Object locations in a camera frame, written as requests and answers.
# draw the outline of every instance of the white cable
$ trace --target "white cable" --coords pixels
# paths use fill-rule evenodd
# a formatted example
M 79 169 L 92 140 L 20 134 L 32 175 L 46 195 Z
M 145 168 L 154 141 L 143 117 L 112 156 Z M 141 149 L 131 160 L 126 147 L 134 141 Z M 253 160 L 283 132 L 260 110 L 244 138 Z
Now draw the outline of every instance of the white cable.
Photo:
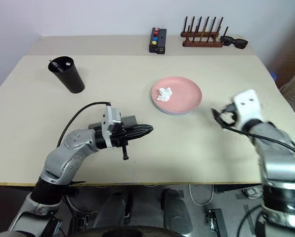
M 189 184 L 189 194 L 190 194 L 190 197 L 191 197 L 191 200 L 193 201 L 194 204 L 198 205 L 198 206 L 205 206 L 205 205 L 208 205 L 212 199 L 213 199 L 213 191 L 214 191 L 214 184 L 212 184 L 212 192 L 211 192 L 211 198 L 209 199 L 209 201 L 207 201 L 206 203 L 196 203 L 192 197 L 192 194 L 191 194 L 191 186 Z

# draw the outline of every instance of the black cup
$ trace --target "black cup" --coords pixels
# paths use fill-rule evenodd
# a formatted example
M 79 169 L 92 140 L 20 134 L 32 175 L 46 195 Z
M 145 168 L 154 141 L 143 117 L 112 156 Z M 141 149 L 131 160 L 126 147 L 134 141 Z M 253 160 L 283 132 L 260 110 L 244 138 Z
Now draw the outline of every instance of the black cup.
M 84 83 L 72 58 L 67 56 L 55 58 L 49 63 L 48 69 L 60 79 L 71 93 L 79 93 L 84 90 Z

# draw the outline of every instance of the white tissue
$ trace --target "white tissue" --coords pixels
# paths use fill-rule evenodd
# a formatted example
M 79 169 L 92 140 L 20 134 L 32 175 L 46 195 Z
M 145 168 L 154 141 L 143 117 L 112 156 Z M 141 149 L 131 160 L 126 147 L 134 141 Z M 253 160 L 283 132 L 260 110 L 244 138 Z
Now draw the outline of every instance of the white tissue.
M 171 95 L 172 95 L 172 91 L 171 91 L 170 87 L 168 87 L 167 89 L 160 88 L 159 89 L 159 95 L 156 98 L 156 100 L 162 101 L 162 102 L 167 102 L 170 99 Z

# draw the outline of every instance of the beige tabletop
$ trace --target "beige tabletop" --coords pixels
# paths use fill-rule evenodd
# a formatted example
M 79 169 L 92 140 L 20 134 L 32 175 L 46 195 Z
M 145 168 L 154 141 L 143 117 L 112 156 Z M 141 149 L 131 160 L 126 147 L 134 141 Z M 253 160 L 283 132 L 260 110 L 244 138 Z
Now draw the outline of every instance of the beige tabletop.
M 90 155 L 74 179 L 87 184 L 259 182 L 253 145 L 222 130 L 210 110 L 249 88 L 256 90 L 264 117 L 295 142 L 295 114 L 250 47 L 183 48 L 179 37 L 169 37 L 166 55 L 156 55 L 147 52 L 148 37 L 132 37 L 132 45 L 129 39 L 52 37 L 33 45 L 0 88 L 0 185 L 33 185 L 67 122 L 95 101 L 111 101 L 122 116 L 136 115 L 154 131 L 129 141 L 127 161 L 117 148 Z M 114 40 L 118 46 L 110 46 Z M 47 70 L 48 60 L 58 55 L 74 59 L 83 92 L 70 93 Z M 203 100 L 196 110 L 171 116 L 154 106 L 151 88 L 169 76 L 200 87 Z M 89 108 L 68 132 L 99 122 L 103 111 L 104 106 Z

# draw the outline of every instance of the white wall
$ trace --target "white wall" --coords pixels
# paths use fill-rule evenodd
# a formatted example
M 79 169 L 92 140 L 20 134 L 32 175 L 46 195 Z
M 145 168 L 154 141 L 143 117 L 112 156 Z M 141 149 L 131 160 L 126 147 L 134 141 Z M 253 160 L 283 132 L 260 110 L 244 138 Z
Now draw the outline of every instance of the white wall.
M 40 35 L 178 35 L 186 15 L 224 16 L 267 65 L 292 38 L 295 0 L 0 0 L 0 85 Z

